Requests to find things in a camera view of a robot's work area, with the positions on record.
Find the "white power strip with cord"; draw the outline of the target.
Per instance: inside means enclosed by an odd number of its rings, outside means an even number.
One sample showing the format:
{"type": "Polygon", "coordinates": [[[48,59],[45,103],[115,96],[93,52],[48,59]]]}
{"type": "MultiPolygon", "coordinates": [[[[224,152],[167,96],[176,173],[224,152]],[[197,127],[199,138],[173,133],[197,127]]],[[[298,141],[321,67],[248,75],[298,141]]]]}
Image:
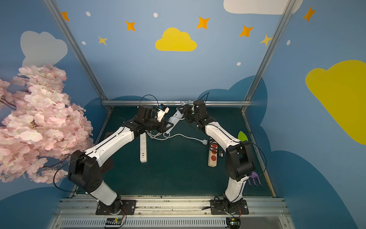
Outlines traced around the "white power strip with cord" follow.
{"type": "Polygon", "coordinates": [[[190,139],[190,140],[199,141],[203,145],[207,146],[208,145],[208,140],[206,140],[206,139],[200,140],[200,139],[197,139],[197,138],[194,138],[194,137],[185,136],[183,134],[175,134],[173,136],[170,135],[170,132],[178,124],[178,122],[185,119],[184,114],[183,114],[183,108],[187,108],[190,105],[190,102],[191,102],[190,100],[187,101],[187,102],[183,102],[183,101],[180,102],[181,105],[176,108],[176,112],[168,119],[168,122],[170,123],[170,124],[167,125],[168,130],[166,130],[164,133],[158,133],[156,135],[153,135],[153,134],[148,132],[147,133],[148,136],[151,139],[160,140],[160,141],[164,141],[164,140],[167,140],[169,138],[173,138],[175,136],[182,136],[182,137],[190,139]]]}

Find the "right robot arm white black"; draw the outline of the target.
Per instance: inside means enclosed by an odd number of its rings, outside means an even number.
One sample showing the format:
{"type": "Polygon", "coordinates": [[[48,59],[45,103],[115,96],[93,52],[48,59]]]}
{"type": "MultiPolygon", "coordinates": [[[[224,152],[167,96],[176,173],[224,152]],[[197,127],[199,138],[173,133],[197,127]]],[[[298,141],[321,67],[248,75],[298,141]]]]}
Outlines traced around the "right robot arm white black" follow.
{"type": "Polygon", "coordinates": [[[246,182],[255,170],[252,144],[239,140],[221,127],[216,119],[209,116],[203,100],[195,100],[192,105],[183,105],[178,110],[188,123],[195,123],[198,129],[205,132],[225,151],[229,181],[222,206],[226,211],[239,207],[246,182]]]}

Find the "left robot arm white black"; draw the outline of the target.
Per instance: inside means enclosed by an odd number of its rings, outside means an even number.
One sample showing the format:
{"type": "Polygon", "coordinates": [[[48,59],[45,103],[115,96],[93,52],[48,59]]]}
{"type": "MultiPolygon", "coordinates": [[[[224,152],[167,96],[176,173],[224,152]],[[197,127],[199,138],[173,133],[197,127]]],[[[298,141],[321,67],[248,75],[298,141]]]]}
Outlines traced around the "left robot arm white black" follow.
{"type": "Polygon", "coordinates": [[[99,201],[106,214],[118,215],[122,211],[120,196],[103,179],[102,167],[109,158],[126,144],[147,131],[164,133],[170,124],[164,119],[169,108],[160,104],[156,109],[140,105],[133,119],[122,124],[108,138],[85,151],[77,150],[71,155],[68,180],[99,201]]]}

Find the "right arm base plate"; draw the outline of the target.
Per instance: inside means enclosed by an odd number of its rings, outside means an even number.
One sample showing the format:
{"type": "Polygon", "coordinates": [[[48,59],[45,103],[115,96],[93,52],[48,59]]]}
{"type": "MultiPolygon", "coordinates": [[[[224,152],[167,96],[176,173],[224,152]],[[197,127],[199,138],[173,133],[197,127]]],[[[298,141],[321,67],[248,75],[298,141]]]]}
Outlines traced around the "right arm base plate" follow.
{"type": "Polygon", "coordinates": [[[223,199],[210,200],[210,210],[212,215],[249,215],[249,207],[244,199],[229,203],[223,199]]]}

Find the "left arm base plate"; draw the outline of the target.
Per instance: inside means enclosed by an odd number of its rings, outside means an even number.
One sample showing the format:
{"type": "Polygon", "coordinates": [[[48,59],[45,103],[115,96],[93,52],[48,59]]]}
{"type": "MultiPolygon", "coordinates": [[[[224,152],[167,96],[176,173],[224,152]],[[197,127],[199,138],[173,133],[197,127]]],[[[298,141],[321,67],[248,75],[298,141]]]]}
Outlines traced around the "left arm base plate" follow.
{"type": "Polygon", "coordinates": [[[120,199],[117,198],[110,206],[102,203],[97,204],[95,215],[104,216],[120,216],[120,215],[133,215],[136,209],[137,201],[134,199],[120,199]]]}

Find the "white power strip usb ports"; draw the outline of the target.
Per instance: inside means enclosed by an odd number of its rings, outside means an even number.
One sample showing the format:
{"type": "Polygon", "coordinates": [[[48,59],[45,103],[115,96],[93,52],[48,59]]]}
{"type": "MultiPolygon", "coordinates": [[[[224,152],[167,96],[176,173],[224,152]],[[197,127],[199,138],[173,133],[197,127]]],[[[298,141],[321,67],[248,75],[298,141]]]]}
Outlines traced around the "white power strip usb ports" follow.
{"type": "Polygon", "coordinates": [[[146,133],[140,135],[140,162],[147,162],[147,139],[146,133]]]}

